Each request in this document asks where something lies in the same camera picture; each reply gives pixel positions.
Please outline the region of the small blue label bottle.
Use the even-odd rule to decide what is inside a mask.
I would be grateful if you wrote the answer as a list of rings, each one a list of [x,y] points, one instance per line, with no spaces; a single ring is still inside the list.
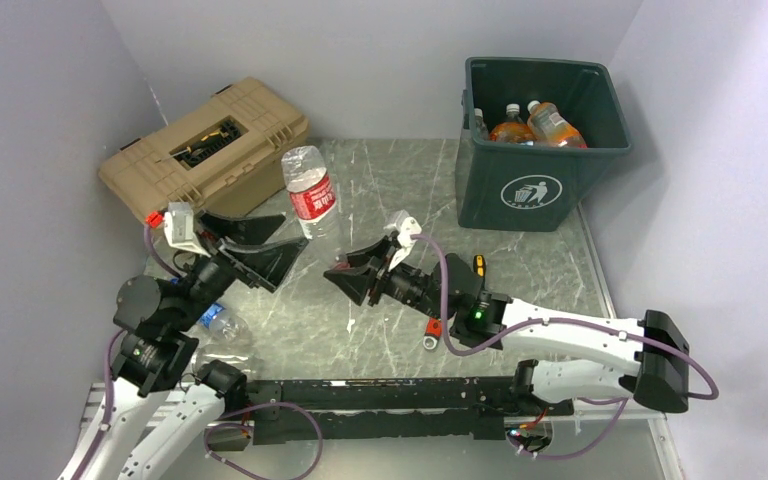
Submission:
[[[223,342],[240,340],[248,332],[248,325],[234,311],[219,303],[210,305],[197,323],[211,336]]]

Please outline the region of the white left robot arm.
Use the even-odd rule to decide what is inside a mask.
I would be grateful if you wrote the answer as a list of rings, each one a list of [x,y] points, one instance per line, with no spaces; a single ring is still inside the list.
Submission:
[[[157,262],[153,242],[162,229],[167,244],[191,253],[188,269],[170,279],[138,275],[116,295],[118,333],[103,360],[103,399],[62,470],[63,479],[158,479],[195,437],[221,418],[239,417],[247,406],[247,376],[213,360],[173,411],[148,423],[178,386],[199,341],[188,336],[209,308],[235,282],[276,291],[308,244],[304,237],[271,242],[282,214],[228,218],[195,213],[172,203],[149,214],[143,241]]]

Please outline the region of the large orange label bottle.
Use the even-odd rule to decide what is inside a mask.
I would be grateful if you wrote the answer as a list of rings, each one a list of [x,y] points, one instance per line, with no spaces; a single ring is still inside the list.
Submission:
[[[561,116],[555,104],[532,100],[527,111],[527,125],[539,141],[553,147],[587,147],[582,134]]]

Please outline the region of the red label clear bottle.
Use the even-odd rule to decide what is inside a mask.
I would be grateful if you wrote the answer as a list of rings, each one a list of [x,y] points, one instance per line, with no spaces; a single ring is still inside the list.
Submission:
[[[314,241],[341,241],[338,197],[325,159],[315,146],[288,150],[281,159],[286,191],[304,235]]]

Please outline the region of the crushed orange label jug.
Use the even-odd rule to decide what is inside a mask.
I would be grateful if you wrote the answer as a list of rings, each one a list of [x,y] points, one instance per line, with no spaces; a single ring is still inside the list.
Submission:
[[[520,105],[507,104],[505,110],[505,119],[490,131],[489,140],[497,143],[532,145],[536,137],[522,119]]]

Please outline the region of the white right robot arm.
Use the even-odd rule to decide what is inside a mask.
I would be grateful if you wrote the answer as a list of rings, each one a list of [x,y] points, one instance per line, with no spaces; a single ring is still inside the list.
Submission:
[[[484,270],[450,253],[434,270],[398,260],[394,236],[353,252],[324,277],[357,305],[384,296],[446,327],[465,353],[519,353],[511,401],[534,415],[573,398],[630,398],[650,410],[689,408],[690,345],[673,319],[601,318],[547,309],[486,288]]]

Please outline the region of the red cap clear bottle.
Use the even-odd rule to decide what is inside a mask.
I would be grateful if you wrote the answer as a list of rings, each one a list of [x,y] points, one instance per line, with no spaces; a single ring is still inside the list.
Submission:
[[[474,108],[474,117],[475,117],[475,131],[476,136],[482,140],[482,141],[488,141],[489,140],[489,130],[487,127],[487,124],[484,119],[484,113],[483,110],[480,108]]]

